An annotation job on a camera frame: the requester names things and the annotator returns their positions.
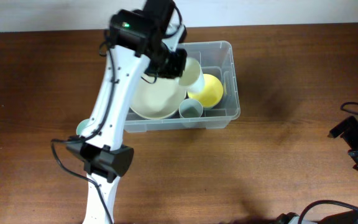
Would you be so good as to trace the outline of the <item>cream plastic cup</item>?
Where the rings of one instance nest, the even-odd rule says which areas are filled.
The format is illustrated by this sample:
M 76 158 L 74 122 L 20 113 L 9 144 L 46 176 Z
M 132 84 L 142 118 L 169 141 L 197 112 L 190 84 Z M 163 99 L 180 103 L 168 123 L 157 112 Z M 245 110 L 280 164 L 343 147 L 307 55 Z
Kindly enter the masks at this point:
M 204 89 L 204 75 L 197 59 L 186 58 L 186 64 L 182 76 L 176 79 L 180 87 L 190 93 L 201 93 Z

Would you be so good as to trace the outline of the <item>beige plate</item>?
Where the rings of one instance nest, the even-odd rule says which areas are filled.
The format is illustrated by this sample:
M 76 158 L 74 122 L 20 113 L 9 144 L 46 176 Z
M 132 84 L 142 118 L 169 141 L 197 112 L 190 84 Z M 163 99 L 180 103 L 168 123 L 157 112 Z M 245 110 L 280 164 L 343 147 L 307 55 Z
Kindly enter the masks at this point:
M 173 79 L 142 75 L 135 89 L 130 109 L 145 119 L 165 119 L 173 116 L 186 98 L 186 90 Z

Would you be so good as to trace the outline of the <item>grey translucent plastic cup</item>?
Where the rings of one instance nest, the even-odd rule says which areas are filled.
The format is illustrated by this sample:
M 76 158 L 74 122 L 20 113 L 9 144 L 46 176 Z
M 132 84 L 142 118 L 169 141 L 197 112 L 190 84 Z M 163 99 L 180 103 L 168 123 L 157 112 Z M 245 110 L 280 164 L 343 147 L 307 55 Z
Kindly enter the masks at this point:
M 183 119 L 200 118 L 203 114 L 203 106 L 199 101 L 187 98 L 181 102 L 178 112 Z

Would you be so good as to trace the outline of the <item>yellow plastic bowl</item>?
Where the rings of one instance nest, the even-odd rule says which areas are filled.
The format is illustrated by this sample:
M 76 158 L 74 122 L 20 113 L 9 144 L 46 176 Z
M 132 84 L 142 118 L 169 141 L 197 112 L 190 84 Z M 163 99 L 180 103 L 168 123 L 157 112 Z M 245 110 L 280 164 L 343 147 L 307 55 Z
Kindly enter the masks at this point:
M 200 93 L 188 92 L 188 97 L 197 100 L 203 108 L 213 108 L 223 98 L 224 88 L 221 81 L 214 75 L 205 73 L 204 89 Z

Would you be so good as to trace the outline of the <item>mint green plastic cup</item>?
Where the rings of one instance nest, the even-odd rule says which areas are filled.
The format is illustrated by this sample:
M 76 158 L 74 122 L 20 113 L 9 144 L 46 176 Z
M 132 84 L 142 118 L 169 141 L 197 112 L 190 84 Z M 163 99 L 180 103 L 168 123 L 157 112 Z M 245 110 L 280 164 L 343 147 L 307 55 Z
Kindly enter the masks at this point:
M 88 122 L 89 122 L 89 119 L 84 119 L 77 125 L 76 135 L 80 135 L 82 133 L 82 131 L 85 129 L 85 127 L 87 127 Z

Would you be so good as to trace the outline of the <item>white plastic bowl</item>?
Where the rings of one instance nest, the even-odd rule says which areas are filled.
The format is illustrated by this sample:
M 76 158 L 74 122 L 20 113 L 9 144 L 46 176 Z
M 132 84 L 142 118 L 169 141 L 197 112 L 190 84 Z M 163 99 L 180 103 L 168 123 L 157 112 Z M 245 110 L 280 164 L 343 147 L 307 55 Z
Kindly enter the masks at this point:
M 217 104 L 211 105 L 211 106 L 203 106 L 203 109 L 204 110 L 211 110 L 211 109 L 217 108 L 219 105 L 220 105 L 220 103 L 217 103 Z

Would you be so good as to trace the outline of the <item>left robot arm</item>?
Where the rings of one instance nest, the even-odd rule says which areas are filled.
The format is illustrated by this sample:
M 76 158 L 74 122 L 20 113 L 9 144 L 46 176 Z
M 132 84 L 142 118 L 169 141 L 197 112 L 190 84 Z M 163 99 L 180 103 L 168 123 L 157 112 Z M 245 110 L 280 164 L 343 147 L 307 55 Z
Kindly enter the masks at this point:
M 88 198 L 84 223 L 113 223 L 113 207 L 120 178 L 128 171 L 134 149 L 123 145 L 124 124 L 137 84 L 143 75 L 178 79 L 186 51 L 178 49 L 185 38 L 182 23 L 170 21 L 176 6 L 168 9 L 121 10 L 104 32 L 106 70 L 88 123 L 65 146 L 84 164 Z

